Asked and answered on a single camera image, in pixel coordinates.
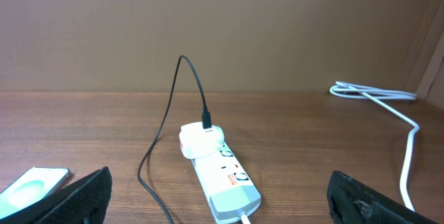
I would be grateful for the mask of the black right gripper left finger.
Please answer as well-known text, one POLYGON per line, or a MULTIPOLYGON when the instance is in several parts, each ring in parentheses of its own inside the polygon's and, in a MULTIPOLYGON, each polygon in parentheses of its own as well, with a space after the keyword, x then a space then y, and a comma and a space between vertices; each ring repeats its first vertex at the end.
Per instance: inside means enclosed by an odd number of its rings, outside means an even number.
POLYGON ((1 219, 2 224, 103 224, 112 195, 107 166, 1 219))

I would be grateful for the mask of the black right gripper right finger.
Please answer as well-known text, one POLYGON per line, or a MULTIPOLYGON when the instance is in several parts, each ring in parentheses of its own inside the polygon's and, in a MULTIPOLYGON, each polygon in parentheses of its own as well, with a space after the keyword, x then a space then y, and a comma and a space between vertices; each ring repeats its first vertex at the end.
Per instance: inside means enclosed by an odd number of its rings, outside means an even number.
POLYGON ((334 224, 437 224, 341 171, 331 174, 327 201, 334 224))

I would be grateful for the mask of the Galaxy smartphone blue screen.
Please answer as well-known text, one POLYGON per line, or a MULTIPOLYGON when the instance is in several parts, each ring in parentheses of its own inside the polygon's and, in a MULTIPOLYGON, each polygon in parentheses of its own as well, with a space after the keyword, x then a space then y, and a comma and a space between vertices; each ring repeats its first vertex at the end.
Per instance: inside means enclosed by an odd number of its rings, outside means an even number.
POLYGON ((68 168, 33 167, 27 170, 1 192, 1 219, 50 195, 70 175, 68 168))

